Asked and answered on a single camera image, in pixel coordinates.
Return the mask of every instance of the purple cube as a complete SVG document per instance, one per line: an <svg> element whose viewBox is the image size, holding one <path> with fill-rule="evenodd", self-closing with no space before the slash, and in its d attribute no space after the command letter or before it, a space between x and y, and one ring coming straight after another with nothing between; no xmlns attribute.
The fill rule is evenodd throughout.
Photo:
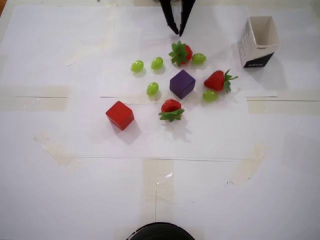
<svg viewBox="0 0 320 240"><path fill-rule="evenodd" d="M185 70L181 70L170 80L170 90L180 99L187 96L196 85L196 80L190 76Z"/></svg>

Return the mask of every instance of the wooden block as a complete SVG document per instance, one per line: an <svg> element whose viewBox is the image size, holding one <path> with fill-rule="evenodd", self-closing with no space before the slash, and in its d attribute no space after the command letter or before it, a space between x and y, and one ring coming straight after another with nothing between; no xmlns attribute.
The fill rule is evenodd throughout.
<svg viewBox="0 0 320 240"><path fill-rule="evenodd" d="M117 101L105 114L110 122L121 130L126 129L135 119L132 110L120 101Z"/></svg>
<svg viewBox="0 0 320 240"><path fill-rule="evenodd" d="M185 70L181 70L170 80L170 90L183 99L195 88L196 80L190 76Z"/></svg>

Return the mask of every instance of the black label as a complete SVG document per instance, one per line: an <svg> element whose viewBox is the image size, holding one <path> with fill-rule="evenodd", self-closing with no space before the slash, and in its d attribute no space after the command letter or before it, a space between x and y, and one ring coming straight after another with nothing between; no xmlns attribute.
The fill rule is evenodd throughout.
<svg viewBox="0 0 320 240"><path fill-rule="evenodd" d="M271 53L269 55L263 56L263 57L259 57L250 61L247 61L246 64L244 65L244 68L260 68L260 67L264 67L270 60L270 58L272 57L272 55L274 54Z"/></svg>

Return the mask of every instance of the red cube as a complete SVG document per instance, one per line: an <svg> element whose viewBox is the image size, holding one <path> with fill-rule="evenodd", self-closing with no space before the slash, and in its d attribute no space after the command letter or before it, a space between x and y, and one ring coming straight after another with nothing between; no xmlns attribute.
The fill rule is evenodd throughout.
<svg viewBox="0 0 320 240"><path fill-rule="evenodd" d="M105 114L110 122L121 130L125 130L135 119L132 110L120 101L117 101Z"/></svg>

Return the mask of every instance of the black object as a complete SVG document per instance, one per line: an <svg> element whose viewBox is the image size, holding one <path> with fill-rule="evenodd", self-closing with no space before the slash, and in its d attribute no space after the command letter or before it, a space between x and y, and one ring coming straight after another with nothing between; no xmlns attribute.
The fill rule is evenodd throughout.
<svg viewBox="0 0 320 240"><path fill-rule="evenodd" d="M171 8L171 0L159 0L166 22L168 26L174 31L175 34L179 34L180 37L184 33L185 27L187 25L187 21L191 10L195 4L196 0L181 0L182 1L182 11L181 11L181 24L180 24L180 31L177 28L175 23L174 15Z"/></svg>
<svg viewBox="0 0 320 240"><path fill-rule="evenodd" d="M268 54L266 56L262 56L262 57L258 57L256 59L247 61L246 64L244 65L244 68L261 68L264 67L270 60L270 58L272 57L272 55L274 54Z"/></svg>
<svg viewBox="0 0 320 240"><path fill-rule="evenodd" d="M127 240L195 240L189 233L174 224L155 222L134 232Z"/></svg>

